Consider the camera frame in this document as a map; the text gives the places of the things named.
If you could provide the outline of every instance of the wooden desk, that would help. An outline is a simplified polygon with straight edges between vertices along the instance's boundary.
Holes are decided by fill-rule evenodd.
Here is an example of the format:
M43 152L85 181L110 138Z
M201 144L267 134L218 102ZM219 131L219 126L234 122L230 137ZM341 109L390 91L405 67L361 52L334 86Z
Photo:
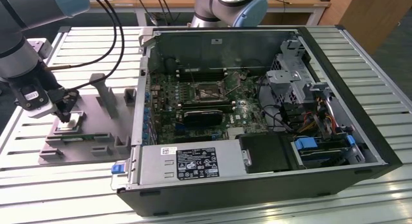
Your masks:
M162 12L161 4L158 0L142 0L149 12ZM321 0L286 0L291 4L286 4L286 10L283 3L277 0L269 0L269 13L310 13L310 19L307 25L318 25L322 18L325 9L331 6L330 2ZM167 0L169 7L173 13L193 13L195 12L195 0ZM113 0L111 4L117 8L118 12L135 12L138 17L139 26L147 26L146 11L142 7L139 0ZM91 13L105 12L98 2L93 2Z
M343 25L369 54L383 44L411 9L412 0L331 0L321 24Z

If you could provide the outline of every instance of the gray robot arm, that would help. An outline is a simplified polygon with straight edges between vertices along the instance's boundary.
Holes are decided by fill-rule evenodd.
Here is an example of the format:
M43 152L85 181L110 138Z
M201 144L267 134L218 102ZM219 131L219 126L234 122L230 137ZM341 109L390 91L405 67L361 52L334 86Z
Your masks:
M90 0L0 0L0 80L10 84L17 104L34 118L55 113L67 122L78 94L65 94L22 32L89 9Z
M267 0L197 0L191 27L258 26L267 7Z

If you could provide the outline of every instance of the black cable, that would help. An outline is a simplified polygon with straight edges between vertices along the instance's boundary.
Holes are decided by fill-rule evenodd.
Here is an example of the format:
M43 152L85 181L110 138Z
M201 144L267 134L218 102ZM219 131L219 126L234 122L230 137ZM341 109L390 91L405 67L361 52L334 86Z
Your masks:
M166 3L166 6L167 6L167 10L169 10L169 15L170 15L171 21L174 22L173 13L170 12L170 8L169 8L169 2L167 2L167 0L163 0L163 2Z
M286 128L286 130L287 130L289 132L297 133L297 131L289 126L289 124L287 124L285 121L282 121L279 118L277 118L274 115L271 115L271 113L267 112L266 109L263 108L263 105L262 105L261 99L259 99L259 97L261 97L261 89L262 89L262 86L263 86L263 79L265 79L265 76L263 76L263 77L261 78L261 80L259 80L258 92L257 92L257 93L258 93L258 104L259 104L259 108L263 110L263 112L266 113L267 116L270 116L274 120L277 120L277 121L282 124L282 126Z
M143 1L142 0L139 0L139 2L141 2L141 4L142 4L142 7L143 7L143 9L145 9L145 11L147 12L147 14L149 14L149 16L150 16L150 20L154 22L154 17L153 17L153 15L151 15L151 13L150 13L150 11L149 11L149 9L147 9L147 7L145 6L145 3L143 3Z
M282 25L283 25L283 20L285 20L285 14L286 14L286 2L285 2L285 0L283 0Z
M106 53L101 58L98 58L95 61L91 61L91 62L87 62L87 63L82 63L82 64L79 64L79 65L74 65L74 66L71 66L71 68L79 68L79 67L89 66L89 65L91 65L91 64L98 63L99 61L102 61L102 60L111 54L111 52L114 51L114 48L115 48L115 46L117 46L117 42L118 42L117 22L115 22L115 19L114 19L114 16L113 16L110 10L107 9L107 7L106 7L105 4L102 3L102 1L101 1L101 0L97 0L97 1L98 1L98 3L101 4L101 6L102 6L102 8L105 9L105 11L107 12L107 14L110 15L111 20L113 20L114 31L115 31L114 43L113 43L113 46L111 46L110 50L107 51L107 53Z
M169 26L169 19L167 19L166 9L165 9L165 7L163 7L162 1L161 1L161 0L158 0L158 1L159 1L159 4L161 4L161 7L162 7L163 16L165 16L165 18L166 18L166 22L167 22L167 26Z
M286 14L286 5L291 4L290 2L286 2L285 0L277 0L283 3L283 14L282 14L282 25L283 25L283 19L285 19L285 14Z
M178 14L177 18L175 18L174 21L173 21L173 24L175 24L175 22L178 21L178 19L179 19L179 17L181 17L181 14L182 14L182 13Z
M113 14L114 14L114 16L115 16L115 18L117 18L117 21L118 21L118 24L119 24L119 29L121 29L122 49L121 49L119 60L118 60L118 62L117 62L117 64L115 64L115 67L114 67L113 71L109 73L109 75L106 75L105 77L102 77L102 78L99 78L99 79L97 79L97 80L94 80L94 81L91 81L91 82L89 82L89 83L86 83L86 84L82 84L82 85L79 85L79 86L71 88L70 91L78 90L78 89L81 89L81 88L83 88L83 87L86 87L86 86L89 86L89 85L93 85L93 84L95 84L95 83L98 83L98 82L106 80L109 77L111 77L111 75L115 73L115 71L117 71L117 69L118 69L118 67L119 67L119 65L121 65L122 59L123 59L125 49L126 49L126 47L125 47L126 44L125 44L125 31L123 31L123 25L122 25L122 22L121 22L118 13L117 13L115 8L113 7L111 3L109 2L109 0L105 0L105 2L106 2L107 6L110 7L110 9L111 9L111 11L113 11Z

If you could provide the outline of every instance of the aluminum extrusion table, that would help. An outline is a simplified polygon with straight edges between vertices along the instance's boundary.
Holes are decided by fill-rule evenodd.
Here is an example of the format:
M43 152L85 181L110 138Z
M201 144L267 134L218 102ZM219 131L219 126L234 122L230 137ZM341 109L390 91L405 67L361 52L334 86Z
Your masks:
M330 224L349 223L351 218L350 222L367 224L412 218L412 103L347 31L333 26L309 29L395 149L402 168L334 196L142 218L111 189L113 163L57 167L38 164L54 117L30 119L18 108L0 137L2 223ZM139 32L139 27L126 28L125 61L107 80L115 93L139 82ZM49 64L94 60L111 46L113 34L111 28L62 29ZM87 82L93 72L107 73L119 57L121 42L117 47L102 63L57 72L61 83L70 87ZM97 90L87 87L81 93Z

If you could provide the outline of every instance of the metal bracket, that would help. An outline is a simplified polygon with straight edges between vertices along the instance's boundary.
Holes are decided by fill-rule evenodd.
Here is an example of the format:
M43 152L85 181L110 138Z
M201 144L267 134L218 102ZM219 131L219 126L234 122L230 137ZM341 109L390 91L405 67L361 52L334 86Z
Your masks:
M139 43L141 47L149 47L155 42L154 28L145 27L141 29Z

